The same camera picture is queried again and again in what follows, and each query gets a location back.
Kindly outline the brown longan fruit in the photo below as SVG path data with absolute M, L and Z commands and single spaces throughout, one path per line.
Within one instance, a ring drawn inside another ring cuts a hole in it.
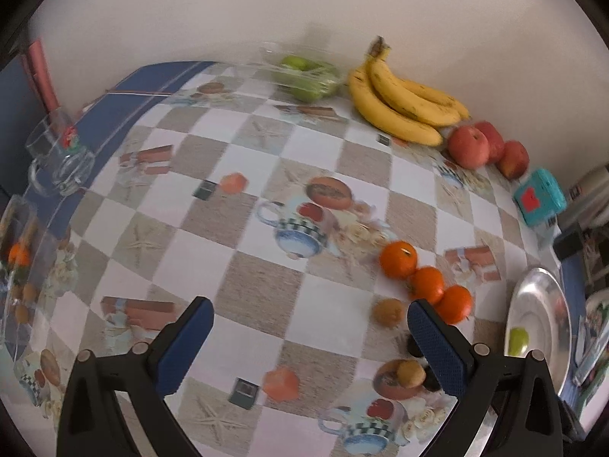
M 374 305 L 371 315 L 379 325 L 395 328 L 405 320 L 406 306 L 395 298 L 382 299 Z

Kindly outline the small brown longan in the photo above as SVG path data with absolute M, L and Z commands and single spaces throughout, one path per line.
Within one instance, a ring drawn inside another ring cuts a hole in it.
M 402 387 L 412 389 L 419 387 L 425 381 L 424 367 L 416 360 L 403 360 L 396 370 L 396 378 Z

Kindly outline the teal box red sticker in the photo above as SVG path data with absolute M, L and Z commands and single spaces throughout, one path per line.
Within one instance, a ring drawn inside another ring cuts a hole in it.
M 534 170 L 514 192 L 513 200 L 528 227 L 536 227 L 562 213 L 567 200 L 553 174 Z

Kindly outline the silver metal plate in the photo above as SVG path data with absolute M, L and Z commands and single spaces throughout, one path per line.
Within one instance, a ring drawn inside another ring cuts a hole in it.
M 528 353 L 543 354 L 554 390 L 560 394 L 570 369 L 571 317 L 561 284 L 549 270 L 541 266 L 528 268 L 514 288 L 506 324 L 507 356 L 509 332 L 514 327 L 523 327 L 528 332 Z

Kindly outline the black phone on stand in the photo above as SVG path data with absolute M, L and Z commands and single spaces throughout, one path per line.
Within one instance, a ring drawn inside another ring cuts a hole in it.
M 584 249 L 584 236 L 579 227 L 573 227 L 557 236 L 552 250 L 560 262 L 570 258 Z

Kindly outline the red apple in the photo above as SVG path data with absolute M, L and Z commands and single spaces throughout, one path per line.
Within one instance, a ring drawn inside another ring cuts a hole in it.
M 488 139 L 474 126 L 460 126 L 453 130 L 447 150 L 456 164 L 470 170 L 484 166 L 490 155 Z
M 525 146 L 519 141 L 506 141 L 502 157 L 496 168 L 508 181 L 520 179 L 528 170 L 529 157 Z
M 489 145 L 488 164 L 496 164 L 503 157 L 505 151 L 505 141 L 503 136 L 497 131 L 492 123 L 482 121 L 474 123 L 477 128 L 487 139 Z

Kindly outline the steel thermos flask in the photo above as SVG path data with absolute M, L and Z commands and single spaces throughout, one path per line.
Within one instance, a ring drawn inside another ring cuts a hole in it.
M 608 165 L 596 166 L 587 172 L 566 193 L 567 208 L 558 215 L 558 227 L 566 231 L 578 225 L 581 230 L 598 228 L 608 223 Z

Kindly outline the red apple front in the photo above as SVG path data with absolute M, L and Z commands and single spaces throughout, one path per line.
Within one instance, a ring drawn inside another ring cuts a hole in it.
M 490 155 L 488 139 L 474 126 L 460 126 L 453 130 L 447 150 L 456 164 L 470 170 L 484 166 Z

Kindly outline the patterned checkered tablecloth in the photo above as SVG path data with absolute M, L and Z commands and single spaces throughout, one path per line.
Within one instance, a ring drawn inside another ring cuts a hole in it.
M 80 349 L 120 354 L 150 339 L 131 303 L 212 300 L 210 337 L 168 404 L 206 456 L 350 456 L 323 409 L 395 413 L 387 456 L 417 456 L 454 399 L 394 396 L 371 380 L 406 354 L 405 325 L 376 303 L 406 300 L 379 253 L 406 240 L 422 266 L 470 289 L 459 329 L 503 345 L 512 290 L 550 265 L 496 169 L 467 171 L 371 127 L 345 95 L 317 109 L 225 64 L 142 68 L 77 122 L 96 160 L 84 190 L 27 190 L 37 306 L 10 325 L 1 399 L 37 456 L 55 452 Z

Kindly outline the orange tangerine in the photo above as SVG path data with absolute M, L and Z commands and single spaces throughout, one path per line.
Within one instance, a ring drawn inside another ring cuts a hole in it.
M 473 305 L 471 292 L 454 285 L 444 290 L 442 299 L 435 305 L 435 312 L 446 324 L 456 325 L 471 314 Z
M 379 256 L 381 271 L 392 280 L 405 280 L 413 275 L 418 267 L 418 254 L 406 241 L 396 240 L 389 243 Z
M 418 268 L 410 277 L 411 301 L 424 299 L 430 305 L 436 305 L 444 295 L 444 277 L 438 268 L 425 266 Z

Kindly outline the clear bag green fruits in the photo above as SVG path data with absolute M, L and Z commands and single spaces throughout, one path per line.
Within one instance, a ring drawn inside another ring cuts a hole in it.
M 264 42 L 259 72 L 297 101 L 313 103 L 332 97 L 343 84 L 344 73 L 328 58 L 328 53 L 318 48 Z

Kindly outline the red apple middle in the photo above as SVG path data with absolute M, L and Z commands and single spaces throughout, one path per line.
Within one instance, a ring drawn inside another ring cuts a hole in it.
M 474 123 L 477 128 L 487 139 L 489 145 L 488 164 L 496 164 L 503 157 L 505 151 L 505 141 L 503 136 L 497 131 L 492 123 L 482 121 Z

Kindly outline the yellow banana bunch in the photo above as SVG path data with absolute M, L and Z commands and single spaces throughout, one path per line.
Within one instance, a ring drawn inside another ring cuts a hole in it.
M 387 64 L 391 48 L 379 36 L 364 62 L 352 69 L 348 89 L 357 112 L 371 126 L 400 141 L 439 147 L 440 131 L 470 117 L 449 94 L 395 75 Z

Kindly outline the dark plum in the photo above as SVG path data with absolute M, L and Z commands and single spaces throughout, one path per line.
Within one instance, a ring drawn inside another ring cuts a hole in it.
M 406 349 L 407 352 L 414 358 L 420 359 L 424 357 L 423 353 L 421 352 L 421 349 L 419 348 L 418 343 L 416 342 L 412 334 L 409 334 L 407 337 Z

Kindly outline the red apple far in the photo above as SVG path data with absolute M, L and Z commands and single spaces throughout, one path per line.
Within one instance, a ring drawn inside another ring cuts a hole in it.
M 525 146 L 519 141 L 506 141 L 502 157 L 496 168 L 508 181 L 520 179 L 528 170 L 529 157 Z

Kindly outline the clear glass mug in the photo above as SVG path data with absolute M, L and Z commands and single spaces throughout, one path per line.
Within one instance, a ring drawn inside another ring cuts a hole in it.
M 81 143 L 77 125 L 62 107 L 50 112 L 26 141 L 32 157 L 28 178 L 41 196 L 69 196 L 91 176 L 95 155 Z

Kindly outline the green mango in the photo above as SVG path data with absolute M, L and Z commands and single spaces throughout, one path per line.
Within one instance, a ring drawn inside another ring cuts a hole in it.
M 529 335 L 523 327 L 510 329 L 508 339 L 508 355 L 511 357 L 523 357 L 528 352 Z

